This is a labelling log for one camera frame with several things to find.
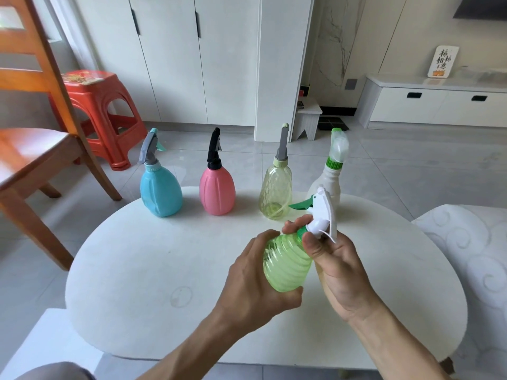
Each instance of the white decorative sign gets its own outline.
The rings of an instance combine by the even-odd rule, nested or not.
[[[440,45],[428,71],[428,77],[447,78],[458,55],[459,46]]]

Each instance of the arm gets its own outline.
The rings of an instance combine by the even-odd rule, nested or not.
[[[266,243],[280,232],[267,230],[250,240],[229,269],[217,305],[178,348],[137,380],[199,380],[237,340],[275,315],[301,305],[303,288],[279,293],[266,280]]]
[[[311,215],[288,221],[293,233]],[[396,319],[373,290],[352,241],[338,234],[338,243],[303,235],[303,247],[314,260],[320,282],[335,311],[356,332],[385,380],[449,380],[433,355]]]

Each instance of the white drawer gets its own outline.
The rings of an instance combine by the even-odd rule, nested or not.
[[[370,121],[431,123],[448,91],[383,88]]]
[[[507,93],[449,91],[432,123],[507,127]]]

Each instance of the ring stain on table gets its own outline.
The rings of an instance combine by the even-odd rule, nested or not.
[[[192,289],[190,287],[177,287],[171,294],[171,305],[175,308],[184,308],[192,301]]]

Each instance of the bottle body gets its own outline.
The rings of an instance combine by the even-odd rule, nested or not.
[[[141,183],[141,199],[144,206],[155,216],[166,217],[181,209],[183,194],[174,175],[157,162],[146,165]]]
[[[266,171],[259,196],[259,209],[269,219],[282,218],[289,211],[292,203],[292,172],[282,164],[271,165]]]
[[[270,240],[264,250],[264,275],[278,292],[302,286],[312,265],[298,234],[280,235]]]
[[[231,174],[224,168],[206,168],[199,183],[199,198],[204,210],[211,215],[229,213],[236,200],[236,188]]]
[[[324,170],[322,174],[317,178],[313,184],[310,186],[308,193],[306,194],[306,198],[310,198],[315,192],[319,185],[324,186],[324,189],[329,192],[331,196],[331,204],[335,210],[335,213],[338,212],[338,207],[340,204],[340,182],[339,176],[342,170],[334,170],[329,168],[327,165],[324,166]]]

